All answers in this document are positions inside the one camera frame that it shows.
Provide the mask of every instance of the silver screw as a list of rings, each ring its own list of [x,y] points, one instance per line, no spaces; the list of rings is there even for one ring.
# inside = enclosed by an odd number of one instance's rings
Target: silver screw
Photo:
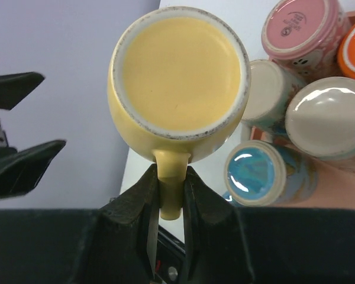
[[[178,278],[178,271],[176,270],[175,267],[173,266],[168,267],[167,272],[168,272],[168,277],[170,277],[172,281],[175,281]]]

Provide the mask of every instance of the mug handle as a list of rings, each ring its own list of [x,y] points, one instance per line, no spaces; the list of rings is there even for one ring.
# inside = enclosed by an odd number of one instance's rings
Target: mug handle
[[[183,207],[183,187],[191,154],[154,150],[159,180],[160,216],[176,220]]]

